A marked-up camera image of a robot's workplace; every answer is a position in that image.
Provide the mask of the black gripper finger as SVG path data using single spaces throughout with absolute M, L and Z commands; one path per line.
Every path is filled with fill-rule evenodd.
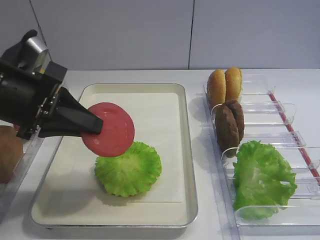
M 83 124 L 68 122 L 64 120 L 53 120 L 43 123 L 40 127 L 38 136 L 40 138 L 71 136 L 80 137 L 81 133 L 86 130 Z
M 103 127 L 103 120 L 83 107 L 65 87 L 59 89 L 56 97 L 55 121 L 84 125 L 86 130 L 82 134 L 99 134 Z

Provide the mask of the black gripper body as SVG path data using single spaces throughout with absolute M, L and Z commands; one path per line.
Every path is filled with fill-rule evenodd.
M 30 73 L 0 61 L 0 119 L 19 126 L 17 136 L 29 140 L 39 125 L 44 102 L 55 95 L 68 69 L 50 61 L 44 73 Z

